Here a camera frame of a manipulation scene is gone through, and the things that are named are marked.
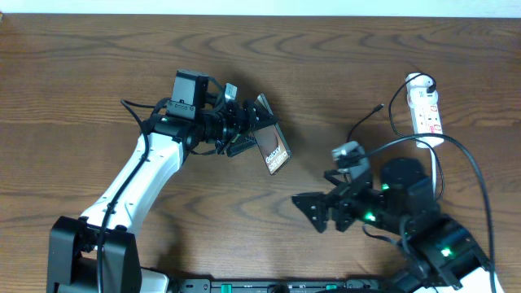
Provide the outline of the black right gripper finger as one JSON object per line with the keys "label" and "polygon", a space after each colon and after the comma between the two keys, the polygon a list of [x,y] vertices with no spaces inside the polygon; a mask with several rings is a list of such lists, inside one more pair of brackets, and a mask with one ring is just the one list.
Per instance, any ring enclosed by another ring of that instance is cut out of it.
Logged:
{"label": "black right gripper finger", "polygon": [[330,220],[330,209],[336,208],[337,198],[323,192],[293,195],[292,203],[307,217],[318,233],[323,233]]}
{"label": "black right gripper finger", "polygon": [[330,169],[324,172],[324,178],[334,186],[349,186],[349,171],[347,169]]}

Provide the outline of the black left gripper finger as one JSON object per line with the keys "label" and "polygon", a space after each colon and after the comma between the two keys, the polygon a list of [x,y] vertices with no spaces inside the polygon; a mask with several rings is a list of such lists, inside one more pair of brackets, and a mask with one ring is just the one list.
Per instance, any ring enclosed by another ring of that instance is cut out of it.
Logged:
{"label": "black left gripper finger", "polygon": [[232,141],[225,152],[228,157],[234,157],[256,145],[256,139],[253,136],[243,135]]}
{"label": "black left gripper finger", "polygon": [[246,117],[246,130],[257,131],[278,123],[278,118],[252,100],[243,102]]}

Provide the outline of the gold Samsung Galaxy smartphone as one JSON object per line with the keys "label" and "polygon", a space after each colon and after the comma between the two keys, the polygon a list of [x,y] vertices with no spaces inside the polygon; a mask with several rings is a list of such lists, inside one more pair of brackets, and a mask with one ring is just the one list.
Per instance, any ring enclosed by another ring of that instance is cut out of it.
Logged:
{"label": "gold Samsung Galaxy smartphone", "polygon": [[275,175],[291,159],[291,150],[278,122],[253,132],[270,175]]}

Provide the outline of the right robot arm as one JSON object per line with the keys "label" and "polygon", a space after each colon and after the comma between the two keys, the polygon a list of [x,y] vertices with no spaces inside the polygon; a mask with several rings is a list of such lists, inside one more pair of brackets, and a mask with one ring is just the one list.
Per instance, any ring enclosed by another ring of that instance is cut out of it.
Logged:
{"label": "right robot arm", "polygon": [[329,221],[339,232],[355,222],[386,231],[379,240],[391,243],[406,266],[379,285],[382,292],[500,292],[491,258],[470,231],[440,210],[431,179],[415,159],[386,163],[383,182],[374,188],[368,159],[341,158],[324,173],[331,191],[294,195],[293,204],[322,233]]}

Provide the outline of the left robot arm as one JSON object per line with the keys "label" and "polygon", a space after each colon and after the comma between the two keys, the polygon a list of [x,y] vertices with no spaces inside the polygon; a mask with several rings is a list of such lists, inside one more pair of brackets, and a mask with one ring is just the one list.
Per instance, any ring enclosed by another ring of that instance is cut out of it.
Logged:
{"label": "left robot arm", "polygon": [[133,154],[106,191],[78,218],[61,216],[50,230],[49,292],[177,292],[180,282],[141,266],[137,237],[169,178],[201,143],[234,156],[256,145],[253,132],[277,123],[261,103],[238,103],[236,87],[179,69],[171,97],[137,119]]}

